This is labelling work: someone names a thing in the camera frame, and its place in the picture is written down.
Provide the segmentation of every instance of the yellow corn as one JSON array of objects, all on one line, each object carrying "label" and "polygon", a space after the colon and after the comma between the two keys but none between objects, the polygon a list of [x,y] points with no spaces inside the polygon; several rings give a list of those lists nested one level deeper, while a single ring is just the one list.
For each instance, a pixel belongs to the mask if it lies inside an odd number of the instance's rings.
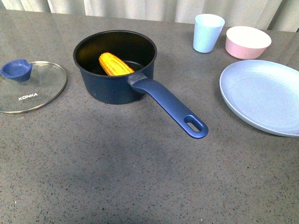
[{"label": "yellow corn", "polygon": [[109,76],[121,76],[134,72],[126,63],[109,52],[101,54],[99,62]]}]

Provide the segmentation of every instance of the handle hole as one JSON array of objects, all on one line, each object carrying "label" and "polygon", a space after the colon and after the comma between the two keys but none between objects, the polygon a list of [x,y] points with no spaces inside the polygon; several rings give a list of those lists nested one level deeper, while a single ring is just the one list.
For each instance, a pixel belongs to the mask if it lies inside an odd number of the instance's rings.
[{"label": "handle hole", "polygon": [[190,128],[192,128],[193,131],[195,132],[200,132],[191,122],[187,122],[187,125],[189,125]]},{"label": "handle hole", "polygon": [[203,128],[202,124],[199,123],[192,115],[187,115],[184,118],[184,121],[195,132],[200,132]]}]

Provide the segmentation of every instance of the speckled countertop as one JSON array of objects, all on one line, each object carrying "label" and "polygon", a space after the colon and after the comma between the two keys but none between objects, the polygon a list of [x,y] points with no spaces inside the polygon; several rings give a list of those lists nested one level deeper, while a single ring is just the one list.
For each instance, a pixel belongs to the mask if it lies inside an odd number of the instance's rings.
[{"label": "speckled countertop", "polygon": [[[0,113],[0,223],[294,224],[299,139],[236,117],[219,89],[238,59],[225,31],[209,54],[191,24],[0,11],[0,64],[25,58],[62,66],[64,91],[23,114]],[[72,52],[85,37],[126,29],[158,49],[155,79],[209,127],[190,138],[149,96],[108,105],[86,91]],[[299,70],[299,34],[266,31],[259,59]]]}]

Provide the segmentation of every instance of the white curtain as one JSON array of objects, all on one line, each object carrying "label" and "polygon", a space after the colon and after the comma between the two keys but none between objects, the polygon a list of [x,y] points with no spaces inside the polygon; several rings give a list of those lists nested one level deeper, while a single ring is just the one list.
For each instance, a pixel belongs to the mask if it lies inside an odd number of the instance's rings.
[{"label": "white curtain", "polygon": [[0,0],[0,8],[191,24],[211,13],[227,27],[299,29],[299,0]]}]

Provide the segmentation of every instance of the plate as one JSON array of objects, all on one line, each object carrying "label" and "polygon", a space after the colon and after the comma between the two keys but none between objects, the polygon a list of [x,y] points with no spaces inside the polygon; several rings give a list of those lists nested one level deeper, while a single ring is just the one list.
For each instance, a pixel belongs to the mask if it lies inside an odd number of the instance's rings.
[{"label": "plate", "polygon": [[239,61],[222,72],[220,91],[229,108],[253,127],[299,137],[299,71],[269,61]]}]

